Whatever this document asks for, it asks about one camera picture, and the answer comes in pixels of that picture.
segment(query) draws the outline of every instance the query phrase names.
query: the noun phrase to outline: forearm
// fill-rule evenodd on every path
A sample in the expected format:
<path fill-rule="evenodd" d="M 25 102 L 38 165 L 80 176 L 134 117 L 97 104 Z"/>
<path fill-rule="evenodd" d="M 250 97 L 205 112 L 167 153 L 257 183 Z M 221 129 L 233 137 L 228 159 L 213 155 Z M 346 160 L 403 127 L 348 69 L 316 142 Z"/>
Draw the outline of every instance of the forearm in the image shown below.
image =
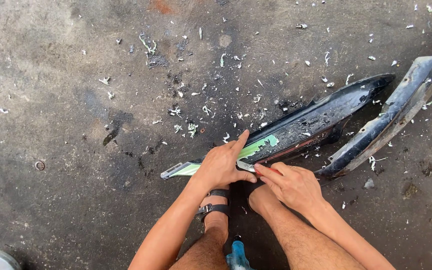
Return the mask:
<path fill-rule="evenodd" d="M 189 181 L 176 201 L 154 224 L 141 243 L 128 270 L 165 270 L 171 267 L 208 188 Z"/>
<path fill-rule="evenodd" d="M 394 267 L 372 245 L 347 224 L 329 204 L 308 220 L 322 234 L 336 242 L 367 270 L 390 270 Z"/>

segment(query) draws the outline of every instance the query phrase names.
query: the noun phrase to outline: leg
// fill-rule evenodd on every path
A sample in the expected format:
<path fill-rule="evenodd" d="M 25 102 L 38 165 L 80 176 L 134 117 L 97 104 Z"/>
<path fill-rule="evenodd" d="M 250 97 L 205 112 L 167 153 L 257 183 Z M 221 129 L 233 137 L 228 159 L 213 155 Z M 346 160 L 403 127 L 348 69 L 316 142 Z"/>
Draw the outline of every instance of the leg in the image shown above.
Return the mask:
<path fill-rule="evenodd" d="M 273 230 L 291 269 L 364 269 L 339 245 L 291 213 L 266 184 L 249 195 L 249 205 Z"/>
<path fill-rule="evenodd" d="M 229 185 L 218 187 L 229 189 Z M 221 196 L 206 197 L 201 206 L 211 203 L 227 204 Z M 223 245 L 228 239 L 228 216 L 221 212 L 210 212 L 204 218 L 204 234 L 189 248 L 170 270 L 228 270 Z"/>

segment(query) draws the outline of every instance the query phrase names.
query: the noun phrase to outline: concrete floor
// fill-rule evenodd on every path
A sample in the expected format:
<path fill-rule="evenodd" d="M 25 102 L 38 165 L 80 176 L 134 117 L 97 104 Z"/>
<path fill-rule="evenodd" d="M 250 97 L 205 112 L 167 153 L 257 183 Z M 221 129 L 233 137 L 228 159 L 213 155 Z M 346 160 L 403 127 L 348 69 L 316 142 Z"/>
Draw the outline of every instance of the concrete floor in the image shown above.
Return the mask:
<path fill-rule="evenodd" d="M 277 119 L 283 111 L 274 100 L 308 102 L 327 95 L 320 76 L 335 83 L 328 89 L 333 92 L 351 73 L 350 82 L 395 73 L 383 99 L 416 57 L 432 55 L 426 2 L 311 3 L 0 1 L 0 108 L 9 111 L 0 112 L 0 249 L 29 270 L 125 269 L 188 180 L 162 181 L 162 171 L 204 155 L 226 132 L 234 139 L 251 123 L 255 130 Z M 295 28 L 301 23 L 308 28 Z M 167 67 L 148 68 L 141 31 L 157 43 L 156 55 Z M 391 67 L 393 60 L 400 66 Z M 109 86 L 98 81 L 103 77 L 111 77 Z M 115 97 L 109 99 L 108 91 Z M 261 101 L 254 103 L 257 95 Z M 176 104 L 182 119 L 167 113 Z M 214 118 L 202 111 L 204 105 Z M 260 120 L 263 108 L 268 110 Z M 347 131 L 357 131 L 379 110 L 369 105 Z M 239 120 L 239 113 L 250 116 Z M 189 138 L 187 117 L 206 132 Z M 397 269 L 432 269 L 432 105 L 414 120 L 393 147 L 375 155 L 388 157 L 377 164 L 384 172 L 376 175 L 365 163 L 322 190 Z M 175 133 L 174 125 L 185 129 Z M 103 145 L 108 134 L 116 137 Z M 321 157 L 294 163 L 320 167 L 347 140 L 322 147 Z M 44 161 L 43 171 L 34 168 L 36 161 Z M 369 177 L 376 188 L 361 189 Z M 419 191 L 405 198 L 410 184 Z M 239 183 L 232 197 L 230 236 L 243 237 L 252 267 L 288 269 L 267 224 L 245 214 Z M 182 252 L 202 229 L 191 224 Z"/>

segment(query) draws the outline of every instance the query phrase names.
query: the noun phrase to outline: red knife handle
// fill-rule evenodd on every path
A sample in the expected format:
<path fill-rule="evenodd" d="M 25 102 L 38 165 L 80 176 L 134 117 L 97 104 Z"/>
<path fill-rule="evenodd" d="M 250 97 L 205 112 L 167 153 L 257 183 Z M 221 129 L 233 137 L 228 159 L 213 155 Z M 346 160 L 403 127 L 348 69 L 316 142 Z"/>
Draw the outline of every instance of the red knife handle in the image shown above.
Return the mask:
<path fill-rule="evenodd" d="M 277 169 L 272 169 L 272 168 L 267 168 L 267 169 L 268 169 L 268 170 L 272 170 L 273 172 L 277 173 L 278 175 L 283 175 L 283 174 L 280 173 L 279 170 L 277 170 Z M 261 174 L 257 169 L 254 169 L 254 170 L 255 170 L 255 172 L 256 172 L 257 175 L 262 176 L 262 174 Z"/>

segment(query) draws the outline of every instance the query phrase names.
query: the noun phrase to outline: sandal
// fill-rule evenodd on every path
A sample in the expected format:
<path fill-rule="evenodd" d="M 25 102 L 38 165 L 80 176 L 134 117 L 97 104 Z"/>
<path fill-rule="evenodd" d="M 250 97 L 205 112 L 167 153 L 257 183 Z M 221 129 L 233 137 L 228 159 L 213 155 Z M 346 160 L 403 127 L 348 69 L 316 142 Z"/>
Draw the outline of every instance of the sandal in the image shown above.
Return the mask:
<path fill-rule="evenodd" d="M 216 212 L 221 212 L 223 214 L 225 214 L 226 216 L 230 216 L 230 212 L 231 212 L 231 208 L 230 208 L 230 190 L 229 189 L 213 189 L 210 192 L 208 192 L 208 194 L 206 195 L 206 197 L 208 196 L 221 196 L 227 199 L 227 204 L 210 204 L 208 203 L 207 205 L 200 207 L 198 209 L 198 211 L 196 212 L 196 216 L 199 217 L 200 221 L 204 224 L 205 222 L 205 217 L 207 216 L 207 214 L 209 214 L 210 212 L 216 211 Z"/>
<path fill-rule="evenodd" d="M 250 181 L 244 181 L 243 187 L 244 187 L 244 194 L 246 195 L 246 202 L 248 203 L 249 210 L 254 210 L 249 206 L 249 195 L 258 187 L 261 187 L 262 185 L 265 185 L 265 182 L 261 181 L 261 179 L 258 178 L 258 181 L 255 183 L 252 183 Z"/>

